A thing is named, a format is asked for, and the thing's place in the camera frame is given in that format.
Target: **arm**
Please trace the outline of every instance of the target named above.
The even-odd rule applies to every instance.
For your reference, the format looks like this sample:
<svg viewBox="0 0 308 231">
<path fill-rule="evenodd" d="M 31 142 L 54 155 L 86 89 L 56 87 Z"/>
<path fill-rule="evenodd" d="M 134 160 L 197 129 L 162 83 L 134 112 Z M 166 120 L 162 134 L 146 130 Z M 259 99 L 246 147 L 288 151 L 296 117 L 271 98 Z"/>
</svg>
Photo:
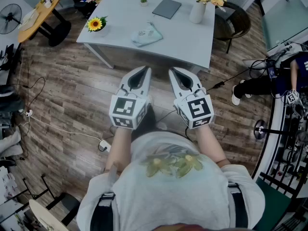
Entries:
<svg viewBox="0 0 308 231">
<path fill-rule="evenodd" d="M 297 71 L 298 71 L 298 65 L 297 65 L 296 60 L 291 61 L 290 67 L 291 67 L 291 85 L 292 85 L 292 89 L 296 90 Z"/>
<path fill-rule="evenodd" d="M 230 164 L 219 142 L 208 125 L 196 128 L 200 152 L 212 159 L 219 167 Z"/>
<path fill-rule="evenodd" d="M 119 173 L 123 172 L 130 164 L 130 144 L 131 130 L 127 128 L 117 128 L 107 158 L 105 172 L 110 170 L 112 164 L 117 167 Z"/>
</svg>

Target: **white table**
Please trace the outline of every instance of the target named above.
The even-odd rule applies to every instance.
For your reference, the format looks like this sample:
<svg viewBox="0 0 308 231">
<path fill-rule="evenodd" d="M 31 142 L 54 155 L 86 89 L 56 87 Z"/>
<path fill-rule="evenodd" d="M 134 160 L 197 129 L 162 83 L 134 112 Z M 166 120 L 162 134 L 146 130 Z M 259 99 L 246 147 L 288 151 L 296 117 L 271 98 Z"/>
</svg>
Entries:
<svg viewBox="0 0 308 231">
<path fill-rule="evenodd" d="M 107 17 L 109 33 L 98 37 L 95 32 L 83 28 L 77 42 L 84 43 L 108 67 L 113 63 L 98 48 L 98 45 L 135 49 L 154 55 L 165 56 L 192 64 L 192 72 L 209 68 L 212 51 L 215 6 L 208 4 L 200 24 L 189 21 L 195 0 L 174 0 L 182 3 L 171 20 L 154 15 L 152 11 L 162 0 L 148 0 L 141 7 L 140 0 L 102 0 L 92 13 L 93 17 Z M 132 32 L 143 30 L 152 21 L 164 39 L 143 47 L 136 47 L 130 39 Z"/>
</svg>

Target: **sunflower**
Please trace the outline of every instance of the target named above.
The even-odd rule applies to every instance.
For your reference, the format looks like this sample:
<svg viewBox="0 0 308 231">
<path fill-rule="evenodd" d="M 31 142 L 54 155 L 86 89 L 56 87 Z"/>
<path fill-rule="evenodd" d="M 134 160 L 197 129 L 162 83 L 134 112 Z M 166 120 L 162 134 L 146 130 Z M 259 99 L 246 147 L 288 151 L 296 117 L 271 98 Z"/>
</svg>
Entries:
<svg viewBox="0 0 308 231">
<path fill-rule="evenodd" d="M 102 28 L 102 22 L 100 18 L 95 17 L 88 22 L 88 29 L 90 31 L 98 31 Z"/>
</svg>

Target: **light blue cloth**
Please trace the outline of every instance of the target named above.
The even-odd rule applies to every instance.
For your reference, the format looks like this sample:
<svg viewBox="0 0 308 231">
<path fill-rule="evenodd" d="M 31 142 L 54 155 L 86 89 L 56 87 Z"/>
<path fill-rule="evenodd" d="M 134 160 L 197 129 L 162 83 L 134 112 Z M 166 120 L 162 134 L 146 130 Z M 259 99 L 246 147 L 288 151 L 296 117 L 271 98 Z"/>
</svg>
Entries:
<svg viewBox="0 0 308 231">
<path fill-rule="evenodd" d="M 154 24 L 149 22 L 149 26 L 145 30 L 133 32 L 131 35 L 131 41 L 137 47 L 152 44 L 163 39 L 163 35 L 157 31 Z"/>
</svg>

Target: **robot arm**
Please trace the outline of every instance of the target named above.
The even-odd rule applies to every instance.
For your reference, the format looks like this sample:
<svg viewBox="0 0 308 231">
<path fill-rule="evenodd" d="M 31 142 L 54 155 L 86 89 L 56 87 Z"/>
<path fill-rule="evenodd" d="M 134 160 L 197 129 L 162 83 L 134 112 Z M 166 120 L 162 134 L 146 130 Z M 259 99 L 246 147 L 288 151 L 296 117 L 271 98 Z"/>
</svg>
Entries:
<svg viewBox="0 0 308 231">
<path fill-rule="evenodd" d="M 147 112 L 152 70 L 138 67 L 126 74 L 111 98 L 109 116 L 116 127 L 136 129 Z"/>
<path fill-rule="evenodd" d="M 213 105 L 199 78 L 178 67 L 169 70 L 169 78 L 176 97 L 174 105 L 189 129 L 209 124 L 214 116 Z"/>
</svg>

